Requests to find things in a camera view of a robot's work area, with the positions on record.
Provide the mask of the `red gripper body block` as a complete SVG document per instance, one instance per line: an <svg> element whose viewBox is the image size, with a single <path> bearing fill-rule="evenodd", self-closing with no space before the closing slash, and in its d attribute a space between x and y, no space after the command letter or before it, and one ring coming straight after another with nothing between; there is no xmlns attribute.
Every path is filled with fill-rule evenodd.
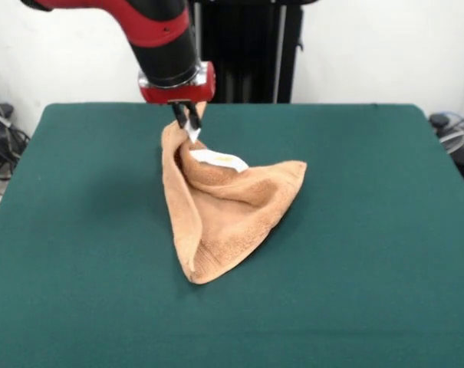
<svg viewBox="0 0 464 368"><path fill-rule="evenodd" d="M162 88L153 86L140 71L138 85L143 99L149 104L186 101L198 104L213 99L216 92L216 72L211 61L201 61L196 75L190 81L176 87Z"/></svg>

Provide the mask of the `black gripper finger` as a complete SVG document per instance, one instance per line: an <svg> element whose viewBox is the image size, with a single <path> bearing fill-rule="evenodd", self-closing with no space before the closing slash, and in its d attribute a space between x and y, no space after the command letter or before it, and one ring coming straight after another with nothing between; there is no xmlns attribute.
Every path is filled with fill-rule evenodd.
<svg viewBox="0 0 464 368"><path fill-rule="evenodd" d="M188 121L192 130L200 130L202 127L201 118L198 113L196 103L189 101L186 103L186 109L188 110Z"/></svg>
<svg viewBox="0 0 464 368"><path fill-rule="evenodd" d="M185 113L183 105L179 102L172 102L170 106L172 107L172 111L175 115L177 123L179 124L179 127L183 129L188 121L188 117Z"/></svg>

